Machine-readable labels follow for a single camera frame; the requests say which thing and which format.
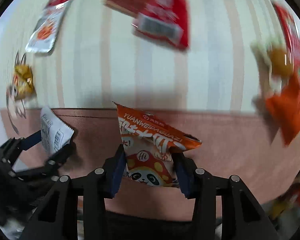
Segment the white grey snack packet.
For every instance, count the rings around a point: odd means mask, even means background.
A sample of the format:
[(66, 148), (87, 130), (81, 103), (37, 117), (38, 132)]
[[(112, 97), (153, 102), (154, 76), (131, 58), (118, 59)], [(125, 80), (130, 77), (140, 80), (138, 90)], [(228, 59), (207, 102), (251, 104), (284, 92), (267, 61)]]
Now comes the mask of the white grey snack packet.
[(40, 133), (44, 149), (52, 155), (70, 143), (74, 130), (44, 106), (40, 112)]

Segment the yellow panda crisps bag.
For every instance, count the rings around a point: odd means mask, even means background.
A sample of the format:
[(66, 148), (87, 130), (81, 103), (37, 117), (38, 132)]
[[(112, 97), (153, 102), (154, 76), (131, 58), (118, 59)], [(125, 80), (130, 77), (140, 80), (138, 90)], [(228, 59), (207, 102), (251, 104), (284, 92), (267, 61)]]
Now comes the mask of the yellow panda crisps bag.
[(15, 66), (12, 88), (12, 95), (15, 101), (33, 96), (33, 74), (29, 65), (19, 64)]

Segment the orange panda seeds bag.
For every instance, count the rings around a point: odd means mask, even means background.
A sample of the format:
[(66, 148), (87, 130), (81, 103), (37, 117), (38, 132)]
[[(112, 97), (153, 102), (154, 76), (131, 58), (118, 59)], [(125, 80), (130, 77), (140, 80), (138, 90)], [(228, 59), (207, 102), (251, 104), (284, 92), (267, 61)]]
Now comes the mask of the orange panda seeds bag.
[(170, 149), (188, 151), (202, 141), (145, 111), (116, 104), (127, 176), (148, 186), (179, 187)]

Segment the white red spicy strips pouch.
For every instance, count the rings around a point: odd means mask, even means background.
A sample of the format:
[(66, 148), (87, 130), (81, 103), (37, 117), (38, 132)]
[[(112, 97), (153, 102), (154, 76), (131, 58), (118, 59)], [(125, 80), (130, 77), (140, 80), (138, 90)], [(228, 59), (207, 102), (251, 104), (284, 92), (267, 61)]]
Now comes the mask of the white red spicy strips pouch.
[(72, 0), (49, 0), (44, 7), (36, 27), (25, 47), (27, 53), (50, 53)]

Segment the orange snack packet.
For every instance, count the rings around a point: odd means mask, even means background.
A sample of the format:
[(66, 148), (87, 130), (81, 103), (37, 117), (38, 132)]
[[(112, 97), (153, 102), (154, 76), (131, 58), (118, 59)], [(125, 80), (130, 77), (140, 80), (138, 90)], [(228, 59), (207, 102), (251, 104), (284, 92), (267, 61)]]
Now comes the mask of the orange snack packet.
[(300, 132), (300, 77), (293, 73), (288, 84), (281, 90), (266, 99), (266, 109), (279, 125), (285, 146)]

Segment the braised egg packet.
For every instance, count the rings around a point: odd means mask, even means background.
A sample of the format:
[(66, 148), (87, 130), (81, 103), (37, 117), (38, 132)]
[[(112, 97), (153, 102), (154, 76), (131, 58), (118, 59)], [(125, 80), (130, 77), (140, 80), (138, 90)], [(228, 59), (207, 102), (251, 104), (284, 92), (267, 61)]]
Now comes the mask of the braised egg packet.
[(293, 75), (294, 64), (285, 42), (279, 37), (255, 41), (250, 48), (256, 58), (262, 98), (281, 94)]

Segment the small shiny red packet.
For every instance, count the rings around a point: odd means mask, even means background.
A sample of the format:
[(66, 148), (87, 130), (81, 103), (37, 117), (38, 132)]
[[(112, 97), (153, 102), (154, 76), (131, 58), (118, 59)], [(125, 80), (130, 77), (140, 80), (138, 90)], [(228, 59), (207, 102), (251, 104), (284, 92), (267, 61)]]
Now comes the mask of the small shiny red packet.
[(132, 25), (149, 38), (186, 50), (189, 47), (189, 14), (186, 0), (147, 0)]

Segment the red crown spicy strip packet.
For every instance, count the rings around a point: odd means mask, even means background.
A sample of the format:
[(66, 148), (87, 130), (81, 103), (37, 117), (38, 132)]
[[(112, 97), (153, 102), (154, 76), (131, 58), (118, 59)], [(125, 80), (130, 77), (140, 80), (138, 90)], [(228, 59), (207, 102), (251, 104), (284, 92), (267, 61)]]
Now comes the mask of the red crown spicy strip packet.
[(293, 15), (282, 5), (272, 2), (285, 37), (286, 47), (293, 63), (294, 72), (300, 79), (300, 35)]

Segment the cat print tablecloth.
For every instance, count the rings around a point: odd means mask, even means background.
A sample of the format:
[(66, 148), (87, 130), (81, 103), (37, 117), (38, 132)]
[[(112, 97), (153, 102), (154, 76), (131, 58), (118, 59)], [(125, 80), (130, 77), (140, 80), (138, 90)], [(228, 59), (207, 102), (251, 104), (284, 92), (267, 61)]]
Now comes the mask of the cat print tablecloth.
[(10, 119), (6, 88), (16, 53), (23, 54), (48, 0), (14, 0), (0, 19), (0, 145), (40, 127), (49, 106), (77, 130), (77, 154), (64, 173), (81, 177), (102, 165), (120, 143), (116, 105), (143, 109), (202, 145), (187, 152), (211, 174), (239, 175), (265, 203), (288, 190), (300, 170), (300, 133), (283, 144), (260, 106), (266, 77), (254, 45), (282, 40), (273, 2), (187, 0), (190, 46), (136, 35), (133, 18), (104, 0), (72, 0), (51, 54), (28, 54), (37, 95), (24, 118)]

